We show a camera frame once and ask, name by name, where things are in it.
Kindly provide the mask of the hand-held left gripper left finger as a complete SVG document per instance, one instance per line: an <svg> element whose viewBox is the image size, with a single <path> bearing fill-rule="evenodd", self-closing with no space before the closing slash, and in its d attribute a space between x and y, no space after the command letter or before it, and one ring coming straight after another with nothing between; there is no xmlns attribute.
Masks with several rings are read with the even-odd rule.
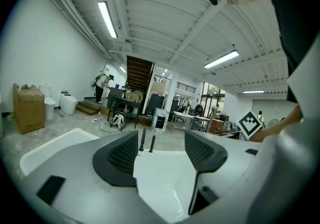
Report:
<svg viewBox="0 0 320 224"><path fill-rule="evenodd" d="M21 191L46 224L160 224L139 196L138 132L66 147L33 170Z"/></svg>

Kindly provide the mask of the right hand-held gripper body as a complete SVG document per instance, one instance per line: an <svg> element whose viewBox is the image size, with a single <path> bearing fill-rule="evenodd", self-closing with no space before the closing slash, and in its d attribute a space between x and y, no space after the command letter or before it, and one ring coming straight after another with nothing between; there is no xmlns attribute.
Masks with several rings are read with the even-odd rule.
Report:
<svg viewBox="0 0 320 224"><path fill-rule="evenodd" d="M249 141L250 138L263 127L262 122L252 111L247 112L236 123L239 126L241 134L246 141Z"/></svg>

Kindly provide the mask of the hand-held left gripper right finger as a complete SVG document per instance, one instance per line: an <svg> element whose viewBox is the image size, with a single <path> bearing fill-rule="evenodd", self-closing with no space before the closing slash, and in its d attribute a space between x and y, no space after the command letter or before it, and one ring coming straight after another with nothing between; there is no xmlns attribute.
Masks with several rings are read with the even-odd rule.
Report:
<svg viewBox="0 0 320 224"><path fill-rule="evenodd" d="M245 174L261 144L195 130L184 133L184 149L195 169L188 207L191 216L231 190Z"/></svg>

